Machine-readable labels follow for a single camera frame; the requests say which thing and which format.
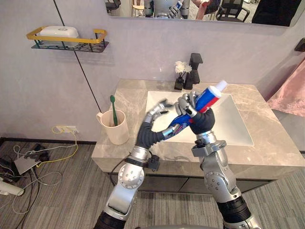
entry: chair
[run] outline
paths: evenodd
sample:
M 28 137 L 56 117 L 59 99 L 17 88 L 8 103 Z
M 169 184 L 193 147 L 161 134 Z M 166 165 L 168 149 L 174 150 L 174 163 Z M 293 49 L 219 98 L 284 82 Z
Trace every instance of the chair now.
M 132 17 L 133 17 L 133 15 L 135 15 L 136 16 L 136 12 L 137 12 L 137 10 L 139 10 L 139 11 L 143 11 L 144 10 L 144 6 L 142 5 L 135 5 L 134 4 L 134 0 L 132 0 Z
M 113 2 L 106 2 L 106 9 L 107 9 L 107 13 L 109 13 L 112 10 L 116 10 L 119 8 L 121 1 L 120 0 L 113 0 Z
M 249 16 L 250 11 L 243 8 L 243 2 L 243 0 L 223 0 L 216 14 L 216 19 L 218 21 L 244 22 Z M 242 10 L 246 11 L 247 14 L 243 20 L 240 20 L 237 17 Z

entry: toothpaste tube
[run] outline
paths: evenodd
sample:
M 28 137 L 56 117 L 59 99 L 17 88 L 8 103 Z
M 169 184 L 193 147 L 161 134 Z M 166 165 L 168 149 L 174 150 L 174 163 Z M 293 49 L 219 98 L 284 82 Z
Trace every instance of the toothpaste tube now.
M 226 87 L 226 85 L 226 81 L 222 80 L 216 86 L 207 87 L 195 100 L 196 111 L 205 113 L 214 103 L 216 103 L 221 98 L 221 91 Z M 172 135 L 169 135 L 167 139 L 180 133 L 192 122 L 192 118 L 190 118 L 187 114 L 176 117 L 170 123 L 169 127 L 175 126 L 176 124 L 179 124 L 180 126 L 175 132 L 173 132 Z

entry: black baseboard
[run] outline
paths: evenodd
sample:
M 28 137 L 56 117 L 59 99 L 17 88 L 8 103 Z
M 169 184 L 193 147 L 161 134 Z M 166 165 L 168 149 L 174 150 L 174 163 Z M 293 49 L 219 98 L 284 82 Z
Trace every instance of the black baseboard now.
M 0 145 L 3 142 L 37 142 L 37 143 L 61 143 L 61 144 L 74 144 L 74 141 L 70 140 L 49 140 L 49 139 L 31 139 L 31 138 L 14 138 L 14 137 L 0 137 Z M 95 145 L 96 142 L 89 141 L 77 141 L 77 144 Z

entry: white sink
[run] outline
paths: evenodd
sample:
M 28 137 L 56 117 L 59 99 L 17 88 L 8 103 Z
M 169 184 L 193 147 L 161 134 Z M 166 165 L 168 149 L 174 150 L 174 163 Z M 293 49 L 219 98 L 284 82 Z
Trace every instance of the white sink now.
M 168 102 L 174 104 L 183 93 L 180 92 L 156 92 L 148 91 L 146 112 L 154 107 L 159 101 L 167 98 Z M 213 131 L 218 140 L 225 140 L 231 146 L 253 146 L 252 138 L 241 118 L 237 107 L 230 94 L 223 94 L 212 109 L 215 115 L 215 125 Z M 175 109 L 171 109 L 169 113 L 157 118 L 153 124 L 153 131 L 162 131 L 177 116 Z M 185 142 L 194 143 L 195 134 L 190 127 L 185 128 L 178 135 L 167 139 L 167 142 Z

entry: pink curtain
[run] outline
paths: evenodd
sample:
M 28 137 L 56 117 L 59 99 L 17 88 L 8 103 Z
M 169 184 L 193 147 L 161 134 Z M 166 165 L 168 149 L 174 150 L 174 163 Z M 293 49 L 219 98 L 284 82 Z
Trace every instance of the pink curtain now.
M 305 60 L 268 101 L 272 109 L 305 117 Z

